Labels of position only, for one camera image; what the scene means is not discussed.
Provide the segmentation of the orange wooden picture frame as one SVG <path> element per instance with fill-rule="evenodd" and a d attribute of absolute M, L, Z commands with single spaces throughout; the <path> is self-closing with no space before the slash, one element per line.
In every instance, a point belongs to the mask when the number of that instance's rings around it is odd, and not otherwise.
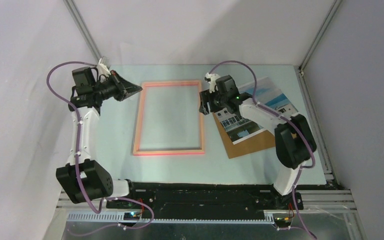
<path fill-rule="evenodd" d="M 132 154 L 204 154 L 204 117 L 198 111 L 202 82 L 199 79 L 149 81 L 141 86 Z"/>

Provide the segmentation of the building and sky photo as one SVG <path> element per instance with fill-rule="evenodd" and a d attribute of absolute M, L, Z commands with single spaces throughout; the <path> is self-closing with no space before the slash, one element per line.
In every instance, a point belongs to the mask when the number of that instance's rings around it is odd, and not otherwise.
<path fill-rule="evenodd" d="M 286 116 L 298 112 L 293 103 L 269 77 L 257 79 L 256 99 Z M 216 112 L 213 116 L 215 122 L 221 124 L 221 128 L 227 133 L 228 139 L 234 145 L 265 131 L 261 125 L 231 114 L 225 108 Z"/>

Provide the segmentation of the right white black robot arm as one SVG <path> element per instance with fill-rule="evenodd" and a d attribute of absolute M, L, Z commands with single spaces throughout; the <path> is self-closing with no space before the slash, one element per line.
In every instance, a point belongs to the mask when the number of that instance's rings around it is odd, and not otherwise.
<path fill-rule="evenodd" d="M 261 104 L 255 96 L 239 92 L 230 75 L 206 73 L 204 79 L 209 88 L 199 93 L 200 113 L 208 115 L 226 110 L 262 126 L 274 136 L 276 156 L 282 166 L 270 201 L 275 208 L 284 209 L 291 202 L 289 193 L 296 188 L 302 169 L 311 169 L 316 164 L 317 145 L 306 117 L 298 112 L 284 115 Z"/>

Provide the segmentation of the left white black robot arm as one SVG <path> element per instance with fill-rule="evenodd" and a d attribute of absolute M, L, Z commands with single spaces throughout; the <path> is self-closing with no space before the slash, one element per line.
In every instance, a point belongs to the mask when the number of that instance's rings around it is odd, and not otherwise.
<path fill-rule="evenodd" d="M 56 179 L 73 204 L 110 197 L 114 192 L 110 173 L 97 160 L 96 130 L 104 101 L 122 102 L 143 88 L 99 63 L 72 71 L 74 86 L 67 103 L 73 123 L 67 163 L 56 169 Z"/>

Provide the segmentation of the brown backing board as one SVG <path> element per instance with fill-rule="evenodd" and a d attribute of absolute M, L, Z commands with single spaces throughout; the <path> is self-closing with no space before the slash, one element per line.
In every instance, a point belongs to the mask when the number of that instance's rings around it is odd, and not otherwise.
<path fill-rule="evenodd" d="M 228 159 L 242 157 L 275 147 L 275 137 L 267 130 L 255 134 L 237 144 L 233 144 L 216 115 L 214 113 L 212 115 Z"/>

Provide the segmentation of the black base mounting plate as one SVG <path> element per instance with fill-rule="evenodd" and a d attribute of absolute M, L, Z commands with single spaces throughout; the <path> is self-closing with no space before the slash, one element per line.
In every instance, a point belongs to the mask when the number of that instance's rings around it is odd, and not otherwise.
<path fill-rule="evenodd" d="M 150 212 L 153 208 L 148 206 L 149 202 L 156 199 L 162 199 L 163 203 L 181 203 L 181 204 L 200 204 L 200 203 L 234 203 L 234 194 L 239 196 L 239 202 L 244 202 L 244 197 L 250 199 L 261 199 L 264 204 L 276 210 L 288 208 L 289 210 L 299 209 L 297 205 L 297 195 L 303 191 L 309 193 L 321 194 L 327 191 L 338 190 L 338 186 L 329 182 L 324 185 L 299 185 L 295 194 L 280 195 L 273 187 L 268 184 L 239 184 L 239 185 L 222 185 L 222 184 L 193 184 L 193 183 L 151 183 L 151 182 L 132 182 L 130 184 L 131 198 L 145 205 L 129 202 L 127 200 L 112 200 L 105 202 L 103 208 L 115 209 L 121 207 L 123 209 L 146 207 Z"/>

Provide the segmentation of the left aluminium corner post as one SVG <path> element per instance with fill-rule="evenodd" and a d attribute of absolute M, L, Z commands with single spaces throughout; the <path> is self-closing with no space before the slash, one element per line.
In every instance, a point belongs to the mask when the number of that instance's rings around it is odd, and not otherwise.
<path fill-rule="evenodd" d="M 63 0 L 63 2 L 66 5 L 72 19 L 74 20 L 74 23 L 79 29 L 80 34 L 85 40 L 85 43 L 88 46 L 93 58 L 98 64 L 99 59 L 103 57 L 103 55 L 101 54 L 98 45 L 96 44 L 91 32 L 89 31 L 89 28 L 87 27 L 87 24 L 82 14 L 80 13 L 80 10 L 78 9 L 77 4 L 74 0 Z"/>

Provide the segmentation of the aluminium corner post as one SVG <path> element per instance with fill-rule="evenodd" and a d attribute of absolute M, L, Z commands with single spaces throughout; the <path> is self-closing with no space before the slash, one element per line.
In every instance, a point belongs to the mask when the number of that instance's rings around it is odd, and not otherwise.
<path fill-rule="evenodd" d="M 324 17 L 324 19 L 323 19 L 323 21 L 319 27 L 314 39 L 312 40 L 310 47 L 306 51 L 306 54 L 304 55 L 304 58 L 298 67 L 300 72 L 305 71 L 305 68 L 307 67 L 311 57 L 313 56 L 313 54 L 316 51 L 317 47 L 319 46 L 320 42 L 322 41 L 325 33 L 327 32 L 333 19 L 335 18 L 335 16 L 336 16 L 338 10 L 340 9 L 342 3 L 343 3 L 343 0 L 334 0 L 333 1 L 332 5 L 330 6 L 326 16 Z"/>
<path fill-rule="evenodd" d="M 80 13 L 80 10 L 78 9 L 77 4 L 74 0 L 63 0 L 63 2 L 66 5 L 72 19 L 74 20 L 74 23 L 79 29 L 80 34 L 85 40 L 85 43 L 88 46 L 93 58 L 98 64 L 99 59 L 103 57 L 103 55 L 101 54 L 98 45 L 96 44 L 91 32 L 89 31 L 89 28 L 87 27 L 87 24 L 82 14 Z"/>

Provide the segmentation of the aluminium front rail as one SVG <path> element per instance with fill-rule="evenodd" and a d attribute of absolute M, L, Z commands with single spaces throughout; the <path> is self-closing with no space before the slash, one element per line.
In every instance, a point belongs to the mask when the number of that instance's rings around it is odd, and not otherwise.
<path fill-rule="evenodd" d="M 291 215 L 297 219 L 297 211 L 274 209 L 263 203 L 262 199 L 243 197 L 239 202 L 238 194 L 233 194 L 234 203 L 163 203 L 155 199 L 148 203 L 153 209 L 144 206 L 134 208 L 103 208 L 101 213 L 87 210 L 85 204 L 79 206 L 65 204 L 68 199 L 62 194 L 57 209 L 65 210 L 67 220 L 71 222 L 102 223 L 193 223 L 193 224 L 273 224 L 278 217 Z M 356 205 L 349 193 L 311 194 L 305 190 L 296 197 L 301 215 L 355 213 Z"/>

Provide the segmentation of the right aluminium corner post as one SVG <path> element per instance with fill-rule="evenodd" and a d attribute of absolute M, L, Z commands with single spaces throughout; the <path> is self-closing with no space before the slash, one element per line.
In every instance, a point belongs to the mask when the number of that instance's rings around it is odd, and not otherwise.
<path fill-rule="evenodd" d="M 343 3 L 343 0 L 334 0 L 333 1 L 332 5 L 330 6 L 326 16 L 324 17 L 324 19 L 323 19 L 323 21 L 319 27 L 314 39 L 312 40 L 310 47 L 306 51 L 306 54 L 304 55 L 304 58 L 298 67 L 300 72 L 305 71 L 305 68 L 307 67 L 311 57 L 313 56 L 313 54 L 316 51 L 317 47 L 319 46 L 320 42 L 322 41 L 325 33 L 327 32 L 333 19 L 335 18 L 335 16 L 336 16 L 338 10 L 340 9 L 342 3 Z"/>

